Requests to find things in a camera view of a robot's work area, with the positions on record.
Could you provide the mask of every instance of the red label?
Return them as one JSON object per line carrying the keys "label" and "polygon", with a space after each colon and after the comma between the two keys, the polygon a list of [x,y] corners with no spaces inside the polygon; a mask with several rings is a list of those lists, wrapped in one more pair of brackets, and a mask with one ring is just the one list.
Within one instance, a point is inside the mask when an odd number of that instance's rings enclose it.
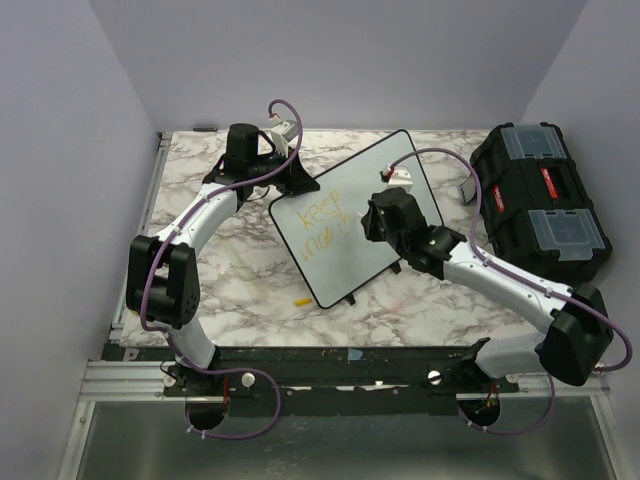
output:
{"label": "red label", "polygon": [[498,211],[500,213],[504,212],[504,202],[502,201],[502,194],[500,193],[500,189],[497,185],[493,187],[493,198],[496,199],[496,205],[498,206]]}
{"label": "red label", "polygon": [[558,191],[556,190],[556,186],[553,184],[553,180],[551,180],[551,175],[549,174],[549,170],[546,168],[541,168],[542,177],[544,178],[544,182],[547,184],[547,188],[549,189],[549,195],[554,200],[558,198]]}

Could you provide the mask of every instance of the marker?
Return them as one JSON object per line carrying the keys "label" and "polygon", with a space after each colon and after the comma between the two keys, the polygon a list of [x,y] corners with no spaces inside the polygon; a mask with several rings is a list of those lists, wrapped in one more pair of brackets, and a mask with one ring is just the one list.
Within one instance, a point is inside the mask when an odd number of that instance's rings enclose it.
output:
{"label": "marker", "polygon": [[302,307],[304,305],[309,305],[311,303],[311,299],[310,298],[301,298],[299,300],[296,300],[295,302],[293,302],[293,304],[296,307]]}

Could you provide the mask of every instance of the clear plastic lid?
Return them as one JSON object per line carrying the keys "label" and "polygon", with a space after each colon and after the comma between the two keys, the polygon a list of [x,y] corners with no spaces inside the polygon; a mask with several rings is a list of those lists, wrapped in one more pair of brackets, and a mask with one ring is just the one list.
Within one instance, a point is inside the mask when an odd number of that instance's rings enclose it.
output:
{"label": "clear plastic lid", "polygon": [[591,211],[529,210],[540,250],[559,250],[560,261],[591,260],[593,250],[604,248]]}
{"label": "clear plastic lid", "polygon": [[501,130],[511,160],[567,158],[554,128],[541,125],[516,125]]}

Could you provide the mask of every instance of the whiteboard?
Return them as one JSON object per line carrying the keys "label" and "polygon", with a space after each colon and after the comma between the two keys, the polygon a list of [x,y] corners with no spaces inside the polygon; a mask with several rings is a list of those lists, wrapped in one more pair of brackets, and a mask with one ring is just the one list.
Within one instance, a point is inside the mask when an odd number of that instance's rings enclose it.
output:
{"label": "whiteboard", "polygon": [[[316,177],[320,190],[299,197],[279,197],[269,214],[316,303],[330,308],[352,294],[400,257],[385,242],[369,242],[360,216],[371,194],[384,190],[380,171],[415,151],[411,136],[398,130]],[[442,216],[417,158],[405,160],[411,194],[431,225]]]}

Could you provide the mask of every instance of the black whiteboard frame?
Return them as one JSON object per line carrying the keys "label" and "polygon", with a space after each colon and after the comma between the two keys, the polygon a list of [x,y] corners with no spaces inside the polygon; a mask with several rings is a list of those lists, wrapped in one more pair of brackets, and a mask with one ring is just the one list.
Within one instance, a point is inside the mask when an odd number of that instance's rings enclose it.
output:
{"label": "black whiteboard frame", "polygon": [[[354,159],[355,157],[359,156],[360,154],[366,152],[367,150],[370,150],[371,148],[375,147],[376,145],[378,145],[379,143],[384,142],[385,140],[388,140],[389,138],[393,137],[394,135],[398,135],[400,133],[404,133],[407,135],[407,137],[409,137],[409,142],[411,142],[411,148],[413,148],[413,150],[415,151],[416,146],[413,143],[413,139],[411,138],[411,134],[409,134],[409,132],[405,129],[400,129],[400,130],[396,130],[395,132],[387,135],[386,137],[378,140],[375,143],[372,143],[371,145],[369,145],[367,148],[364,148],[362,150],[360,150],[359,152],[354,153],[353,155],[351,155],[349,158],[341,161],[340,163],[335,164],[333,167],[328,168],[327,170],[325,170],[324,172],[316,175],[314,178],[320,178],[323,175],[326,175],[327,173],[329,173],[331,170],[334,170],[338,167],[340,167],[341,165],[344,165],[345,163],[347,163],[349,160]],[[433,203],[436,206],[436,211],[438,212],[438,217],[440,217],[440,225],[444,225],[444,220],[442,219],[442,213],[440,213],[440,208],[438,207],[438,203],[436,202],[436,198],[433,196],[433,190],[431,189],[431,185],[429,184],[429,180],[427,179],[427,175],[424,173],[424,168],[422,168],[422,163],[420,163],[420,157],[418,156],[418,166],[420,167],[420,171],[422,172],[422,176],[424,177],[424,181],[427,184],[427,188],[429,189],[429,193],[431,194],[431,198],[433,199]],[[369,283],[371,280],[373,280],[374,278],[376,278],[378,275],[380,275],[382,272],[384,272],[387,268],[391,267],[392,265],[398,263],[398,261],[400,260],[400,256],[397,256],[395,260],[393,260],[392,262],[389,263],[389,265],[387,265],[386,267],[382,268],[378,273],[375,273],[374,275],[372,275],[369,279],[365,280],[364,282],[362,282],[360,285],[358,285],[356,288],[354,288],[353,290],[351,290],[350,292],[348,292],[347,294],[345,294],[343,297],[339,298],[338,300],[336,300],[334,303],[332,303],[331,305],[328,306],[324,306],[321,305],[320,302],[318,301],[318,298],[316,297],[315,292],[313,291],[313,289],[311,288],[311,285],[309,284],[309,281],[307,280],[307,277],[305,277],[302,268],[300,267],[300,264],[298,263],[298,260],[296,260],[295,255],[293,254],[293,251],[291,250],[291,247],[289,247],[289,244],[287,243],[287,239],[284,237],[284,235],[282,234],[282,231],[280,230],[280,227],[278,227],[278,223],[276,222],[275,218],[273,217],[273,214],[271,213],[271,207],[273,207],[273,205],[282,200],[283,198],[288,198],[284,195],[281,195],[280,197],[274,199],[270,204],[269,204],[269,216],[271,217],[271,221],[273,222],[274,226],[276,227],[276,230],[278,230],[278,234],[280,234],[280,238],[282,238],[282,241],[284,242],[285,247],[287,247],[287,250],[289,251],[289,255],[291,255],[291,258],[293,259],[293,261],[296,264],[296,267],[298,267],[298,271],[300,272],[300,275],[302,275],[302,278],[304,279],[304,283],[307,284],[307,287],[309,288],[309,292],[311,292],[311,296],[313,297],[313,299],[316,302],[316,305],[318,305],[320,308],[322,308],[323,310],[329,310],[330,308],[333,308],[335,305],[337,305],[338,303],[340,303],[343,300],[347,300],[349,301],[349,298],[353,299],[353,294],[360,288],[362,288],[364,285],[366,285],[367,283]]]}

